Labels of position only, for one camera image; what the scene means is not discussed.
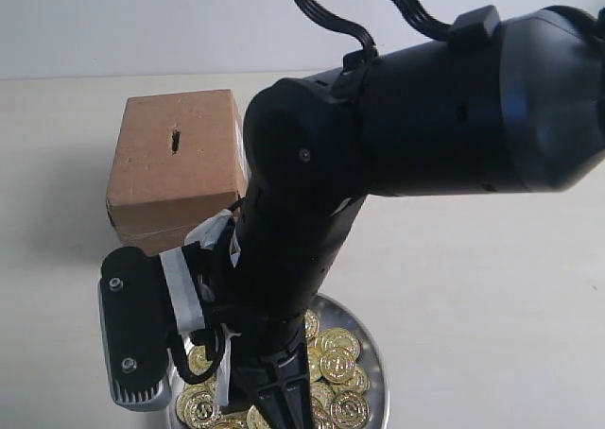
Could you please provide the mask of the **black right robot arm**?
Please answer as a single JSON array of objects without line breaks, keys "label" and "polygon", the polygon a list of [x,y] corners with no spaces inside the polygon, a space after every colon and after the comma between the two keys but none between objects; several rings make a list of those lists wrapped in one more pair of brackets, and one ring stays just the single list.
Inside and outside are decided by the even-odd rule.
[{"label": "black right robot arm", "polygon": [[244,120],[251,178],[210,283],[234,383],[273,428],[313,424],[303,317],[365,199],[550,193],[604,158],[604,20],[473,11],[450,43],[284,78]]}]

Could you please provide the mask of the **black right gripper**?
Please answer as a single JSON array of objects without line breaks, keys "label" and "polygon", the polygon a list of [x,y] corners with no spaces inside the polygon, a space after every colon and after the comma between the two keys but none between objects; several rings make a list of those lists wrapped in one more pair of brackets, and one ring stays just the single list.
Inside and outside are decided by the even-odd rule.
[{"label": "black right gripper", "polygon": [[271,428],[312,428],[306,309],[284,316],[214,304],[204,311],[221,342],[215,403],[234,410],[252,404]]}]

